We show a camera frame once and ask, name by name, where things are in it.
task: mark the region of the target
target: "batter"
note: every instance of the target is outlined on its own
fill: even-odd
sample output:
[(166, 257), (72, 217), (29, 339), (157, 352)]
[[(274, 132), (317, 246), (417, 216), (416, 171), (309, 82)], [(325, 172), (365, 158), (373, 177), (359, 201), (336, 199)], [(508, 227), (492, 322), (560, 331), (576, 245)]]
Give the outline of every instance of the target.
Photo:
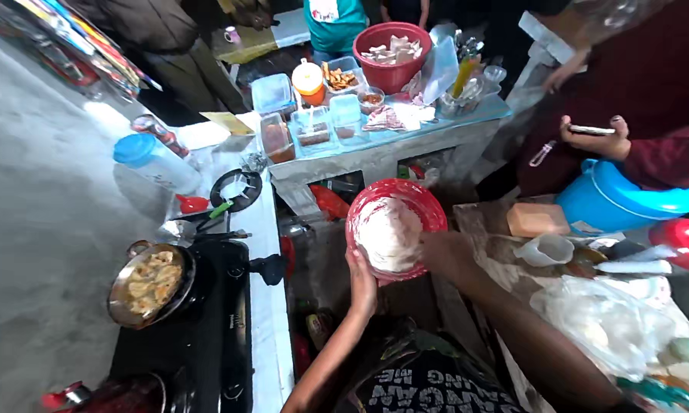
[(421, 220), (397, 198), (368, 202), (360, 212), (355, 241), (367, 251), (370, 265), (402, 273), (418, 259)]

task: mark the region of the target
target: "human hand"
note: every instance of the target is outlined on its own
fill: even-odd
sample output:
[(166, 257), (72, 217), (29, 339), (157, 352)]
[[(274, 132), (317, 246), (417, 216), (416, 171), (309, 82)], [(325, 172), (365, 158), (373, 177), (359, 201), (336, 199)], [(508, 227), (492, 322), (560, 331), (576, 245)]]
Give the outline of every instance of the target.
[(582, 49), (577, 51), (565, 64), (560, 68), (554, 70), (553, 73), (543, 81), (541, 87), (548, 93), (554, 93), (561, 85), (564, 84), (570, 77), (572, 77), (585, 64), (589, 56), (589, 49)]
[(561, 125), (559, 126), (561, 138), (575, 148), (594, 152), (616, 161), (624, 161), (630, 153), (631, 143), (627, 138), (630, 131), (622, 116), (616, 115), (609, 120), (609, 125), (615, 129), (615, 133), (607, 136), (573, 133), (569, 130), (570, 125), (571, 117), (567, 115), (562, 116)]
[(422, 232), (421, 262), (454, 285), (471, 289), (485, 272), (475, 262), (469, 240), (459, 232)]
[(377, 308), (377, 281), (370, 272), (367, 261), (357, 249), (347, 249), (344, 254), (349, 265), (349, 284), (352, 289), (350, 312), (368, 319)]

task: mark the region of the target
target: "stove burner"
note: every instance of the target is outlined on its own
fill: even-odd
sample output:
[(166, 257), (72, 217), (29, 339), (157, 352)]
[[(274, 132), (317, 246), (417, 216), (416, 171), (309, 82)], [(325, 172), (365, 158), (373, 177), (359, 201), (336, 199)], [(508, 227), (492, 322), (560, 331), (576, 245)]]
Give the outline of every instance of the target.
[(230, 206), (228, 211), (242, 211), (258, 199), (262, 188), (263, 181), (260, 179), (260, 174), (234, 169), (222, 175), (212, 185), (210, 202), (216, 208), (223, 202), (232, 201), (234, 204)]

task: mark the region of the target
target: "black stove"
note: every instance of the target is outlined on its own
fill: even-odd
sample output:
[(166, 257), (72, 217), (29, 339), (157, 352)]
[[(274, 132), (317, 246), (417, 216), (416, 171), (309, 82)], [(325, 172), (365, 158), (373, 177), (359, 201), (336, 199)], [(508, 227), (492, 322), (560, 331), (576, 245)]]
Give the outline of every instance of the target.
[(190, 295), (167, 319), (121, 328), (110, 377), (154, 372), (166, 385), (164, 413), (248, 413), (252, 401), (248, 249), (204, 239)]

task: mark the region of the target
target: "cup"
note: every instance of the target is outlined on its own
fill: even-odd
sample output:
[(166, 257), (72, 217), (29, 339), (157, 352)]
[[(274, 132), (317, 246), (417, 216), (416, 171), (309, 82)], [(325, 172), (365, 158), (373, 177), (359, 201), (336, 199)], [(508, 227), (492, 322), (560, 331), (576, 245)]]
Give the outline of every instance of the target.
[(526, 242), (513, 254), (533, 267), (566, 264), (574, 255), (574, 244), (556, 234), (542, 234)]
[(240, 42), (240, 35), (237, 33), (235, 26), (230, 26), (225, 29), (225, 40), (230, 43)]

